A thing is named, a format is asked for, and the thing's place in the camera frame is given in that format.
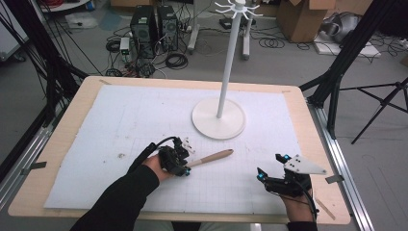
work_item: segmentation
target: computer tower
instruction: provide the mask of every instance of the computer tower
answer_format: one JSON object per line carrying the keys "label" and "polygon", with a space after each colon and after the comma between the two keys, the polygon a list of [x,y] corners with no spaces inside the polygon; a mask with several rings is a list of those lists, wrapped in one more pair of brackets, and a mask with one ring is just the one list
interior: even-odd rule
{"label": "computer tower", "polygon": [[171,6],[158,6],[159,39],[164,51],[178,49],[178,20]]}
{"label": "computer tower", "polygon": [[154,8],[150,5],[138,5],[130,22],[138,58],[153,59],[156,56],[155,45],[158,32]]}

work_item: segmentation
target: white paper sheet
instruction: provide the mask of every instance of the white paper sheet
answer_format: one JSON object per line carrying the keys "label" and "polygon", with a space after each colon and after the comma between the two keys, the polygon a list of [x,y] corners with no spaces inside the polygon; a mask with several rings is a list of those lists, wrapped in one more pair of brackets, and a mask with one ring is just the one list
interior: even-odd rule
{"label": "white paper sheet", "polygon": [[286,214],[278,196],[265,191],[257,167],[282,178],[275,153],[301,154],[282,93],[227,92],[245,111],[246,127],[229,141],[215,141],[193,126],[191,112],[219,90],[104,86],[66,154],[45,208],[89,209],[151,142],[189,137],[198,160],[234,149],[224,159],[172,177],[150,194],[144,211]]}

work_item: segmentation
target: tripod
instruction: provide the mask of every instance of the tripod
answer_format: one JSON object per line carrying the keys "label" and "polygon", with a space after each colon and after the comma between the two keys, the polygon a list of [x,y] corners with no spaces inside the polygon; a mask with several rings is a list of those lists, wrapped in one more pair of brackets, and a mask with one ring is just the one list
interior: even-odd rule
{"label": "tripod", "polygon": [[[354,144],[355,142],[357,142],[357,140],[369,128],[369,126],[372,124],[372,122],[380,115],[380,113],[385,109],[385,107],[391,106],[391,107],[393,107],[395,109],[398,109],[398,110],[408,114],[408,93],[407,93],[408,86],[407,86],[407,83],[408,83],[408,77],[404,81],[402,81],[402,83],[396,82],[396,83],[393,83],[393,84],[372,85],[372,86],[340,89],[340,90],[359,90],[362,93],[365,93],[366,95],[378,100],[380,102],[380,106],[381,106],[381,108],[375,113],[375,115],[370,119],[369,123],[363,128],[363,130],[357,135],[357,137],[354,139],[354,141],[351,142],[351,144]],[[387,95],[387,97],[385,97],[384,99],[382,99],[382,98],[380,98],[378,96],[375,96],[375,95],[373,95],[373,94],[371,94],[371,93],[369,93],[369,92],[367,92],[365,90],[365,89],[391,87],[391,86],[395,86],[395,89],[393,91],[391,91],[391,93],[389,95]],[[404,91],[406,109],[403,109],[403,108],[398,107],[397,105],[391,103],[391,100],[393,100],[393,98],[399,93],[400,90]]]}

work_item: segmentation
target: wooden stick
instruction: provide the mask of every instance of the wooden stick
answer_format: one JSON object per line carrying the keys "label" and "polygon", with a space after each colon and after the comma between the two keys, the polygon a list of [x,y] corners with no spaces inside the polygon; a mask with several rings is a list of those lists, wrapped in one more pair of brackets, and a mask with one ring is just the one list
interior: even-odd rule
{"label": "wooden stick", "polygon": [[199,166],[199,165],[211,162],[211,161],[215,161],[215,160],[227,157],[227,156],[231,155],[233,152],[234,152],[233,149],[223,150],[223,151],[220,151],[220,152],[215,153],[213,155],[204,157],[204,158],[202,158],[202,159],[200,159],[198,161],[193,161],[193,162],[187,163],[186,167],[195,167],[195,166]]}

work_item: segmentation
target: round base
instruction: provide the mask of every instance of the round base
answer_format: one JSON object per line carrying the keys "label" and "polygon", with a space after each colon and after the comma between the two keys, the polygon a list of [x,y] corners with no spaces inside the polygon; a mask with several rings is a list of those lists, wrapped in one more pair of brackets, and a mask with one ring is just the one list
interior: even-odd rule
{"label": "round base", "polygon": [[235,102],[225,99],[222,117],[217,118],[219,98],[204,99],[192,111],[192,123],[203,135],[227,140],[239,135],[245,127],[245,113]]}

